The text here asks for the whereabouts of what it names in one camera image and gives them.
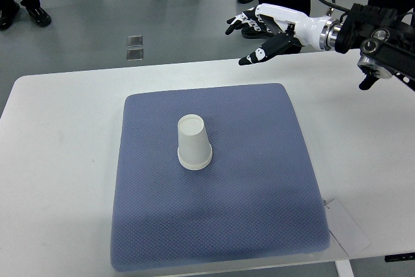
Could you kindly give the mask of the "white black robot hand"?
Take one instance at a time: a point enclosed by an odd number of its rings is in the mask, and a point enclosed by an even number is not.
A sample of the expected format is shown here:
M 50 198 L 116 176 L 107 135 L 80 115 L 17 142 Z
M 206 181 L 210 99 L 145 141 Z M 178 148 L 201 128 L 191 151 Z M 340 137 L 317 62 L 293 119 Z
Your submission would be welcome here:
M 229 19 L 225 34 L 252 27 L 255 30 L 267 30 L 274 35 L 239 60 L 239 65 L 244 66 L 266 62 L 293 46 L 310 45 L 316 50 L 328 51 L 333 45 L 329 37 L 337 23 L 330 16 L 310 18 L 291 8 L 263 3 Z

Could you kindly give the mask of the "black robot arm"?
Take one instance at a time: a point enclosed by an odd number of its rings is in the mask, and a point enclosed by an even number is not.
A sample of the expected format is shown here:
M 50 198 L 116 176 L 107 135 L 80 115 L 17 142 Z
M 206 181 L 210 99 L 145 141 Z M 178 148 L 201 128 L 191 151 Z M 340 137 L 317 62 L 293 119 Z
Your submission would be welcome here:
M 414 26 L 402 21 L 395 9 L 354 4 L 350 9 L 328 3 L 328 14 L 342 11 L 339 21 L 323 33 L 324 48 L 345 54 L 360 50 L 357 66 L 365 78 L 360 90 L 369 90 L 379 79 L 396 77 L 414 89 Z

